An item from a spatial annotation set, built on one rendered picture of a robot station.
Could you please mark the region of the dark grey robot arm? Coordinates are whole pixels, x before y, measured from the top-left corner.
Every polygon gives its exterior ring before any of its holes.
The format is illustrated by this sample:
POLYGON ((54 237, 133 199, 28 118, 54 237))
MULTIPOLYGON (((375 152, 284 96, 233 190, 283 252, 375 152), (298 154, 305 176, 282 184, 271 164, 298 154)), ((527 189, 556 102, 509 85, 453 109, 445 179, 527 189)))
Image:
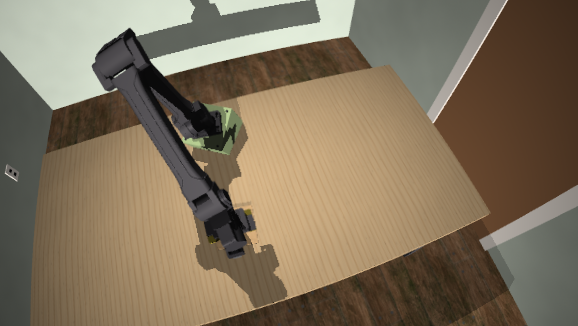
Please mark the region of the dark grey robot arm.
POLYGON ((242 257, 247 241, 237 213, 234 220, 228 192, 219 189, 200 168, 173 127, 185 139, 218 135, 222 133, 221 113, 209 112, 199 100, 192 103, 185 99, 151 63, 135 37, 128 28, 118 39, 104 44, 92 69, 105 91, 117 88, 125 97, 174 174, 193 214, 201 221, 210 221, 227 257, 242 257), (156 98, 173 114, 173 125, 156 98))

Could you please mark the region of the tan flat mat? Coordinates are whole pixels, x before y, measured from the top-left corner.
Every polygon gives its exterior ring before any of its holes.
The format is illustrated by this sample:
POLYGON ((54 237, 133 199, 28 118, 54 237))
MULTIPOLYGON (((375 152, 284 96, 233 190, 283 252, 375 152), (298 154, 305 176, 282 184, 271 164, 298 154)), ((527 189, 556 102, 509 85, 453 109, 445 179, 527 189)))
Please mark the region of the tan flat mat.
MULTIPOLYGON (((234 210, 235 210, 235 209, 238 209, 238 208, 241 208, 241 207, 234 208, 234 210)), ((249 209, 251 210, 252 215, 253 215, 253 218, 254 218, 252 205, 243 206, 243 208, 244 208, 244 210, 246 210, 246 209, 249 208, 249 209)), ((256 231, 248 232, 248 233, 246 232, 246 233, 244 233, 244 236, 245 236, 246 241, 247 241, 247 244, 246 244, 246 245, 258 243, 258 238, 257 238, 257 232, 256 232, 256 231)), ((221 242, 220 242, 220 240, 219 240, 219 241, 217 242, 217 250, 220 250, 220 249, 224 249, 224 247, 222 246, 222 244, 221 244, 221 242)))

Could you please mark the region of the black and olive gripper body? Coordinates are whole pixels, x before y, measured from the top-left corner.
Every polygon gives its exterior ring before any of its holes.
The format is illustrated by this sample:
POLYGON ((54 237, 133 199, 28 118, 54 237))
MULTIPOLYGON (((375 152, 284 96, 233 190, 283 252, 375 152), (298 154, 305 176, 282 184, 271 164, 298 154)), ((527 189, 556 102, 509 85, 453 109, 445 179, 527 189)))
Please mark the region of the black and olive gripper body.
MULTIPOLYGON (((240 218, 240 222, 242 225, 242 229, 243 229, 243 233, 249 232, 249 231, 253 231, 256 230, 256 225, 253 219, 253 215, 247 215, 245 216, 244 210, 243 208, 239 208, 239 209, 235 209, 235 219, 236 220, 236 213, 238 213, 238 216, 240 218), (246 219, 247 218, 247 219, 246 219), (247 223, 248 222, 248 223, 247 223), (248 226, 249 225, 249 226, 248 226)), ((214 231, 212 229, 211 223, 210 221, 204 221, 204 226, 205 226, 205 230, 206 230, 206 234, 207 236, 212 236, 214 237, 214 239, 219 238, 216 231, 214 231)))

